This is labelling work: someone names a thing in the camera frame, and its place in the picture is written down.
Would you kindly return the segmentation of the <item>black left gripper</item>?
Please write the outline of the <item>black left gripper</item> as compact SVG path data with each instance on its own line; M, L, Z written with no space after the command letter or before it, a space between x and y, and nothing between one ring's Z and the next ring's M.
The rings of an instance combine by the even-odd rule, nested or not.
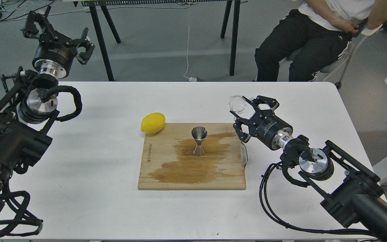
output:
M88 38L88 28L84 28L81 37L73 40L73 46L68 46L67 40L59 42L60 38L47 19L51 6L47 6L44 14L29 12L23 37L39 40L39 46L32 64L39 74L48 74L57 79L66 78L71 70L74 57L86 65L90 60L95 45Z

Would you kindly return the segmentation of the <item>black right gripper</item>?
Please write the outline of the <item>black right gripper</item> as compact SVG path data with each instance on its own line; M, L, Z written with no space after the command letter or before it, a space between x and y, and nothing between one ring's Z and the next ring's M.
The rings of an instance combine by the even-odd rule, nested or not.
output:
M275 115L275 110L280 105L279 102L275 98L262 95L258 95L256 98L246 98L246 102L254 109L254 114L250 120L240 117L234 111L230 111L234 116L233 128L239 140L247 143L254 136L269 149L280 149L281 147L278 145L278 133L286 132L291 135L293 133L293 127ZM259 105L261 104L268 105L269 109L260 109ZM242 131L243 124L249 127L249 133Z

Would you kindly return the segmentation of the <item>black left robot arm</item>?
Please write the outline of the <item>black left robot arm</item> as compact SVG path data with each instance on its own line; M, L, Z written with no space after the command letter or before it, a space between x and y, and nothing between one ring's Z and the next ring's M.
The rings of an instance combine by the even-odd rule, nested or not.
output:
M57 32L44 14L29 12L23 36L37 39L39 46L33 70L19 67L1 76L6 94L0 100L0 238L37 235L43 221L27 210L30 194L10 191L13 173L24 174L44 155L52 143L48 132L55 121L71 120L82 111L79 91L59 85L69 75L74 59L85 65L94 49L85 28L80 38Z

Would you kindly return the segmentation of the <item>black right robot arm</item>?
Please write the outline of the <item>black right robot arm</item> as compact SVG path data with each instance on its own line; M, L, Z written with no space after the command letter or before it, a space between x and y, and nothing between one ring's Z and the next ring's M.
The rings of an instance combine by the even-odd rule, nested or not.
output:
M282 149L280 162L272 163L262 176L259 200L262 209L277 224L308 233L367 235L387 242L387 202L382 199L380 178L332 141L323 148L312 148L303 135L293 137L290 124L275 115L276 99L258 95L246 98L234 95L228 107L234 115L233 128L239 140L254 137L270 150ZM318 230L294 226L273 211L267 195L267 183L275 169L299 187L312 187L323 197L320 205L342 229Z

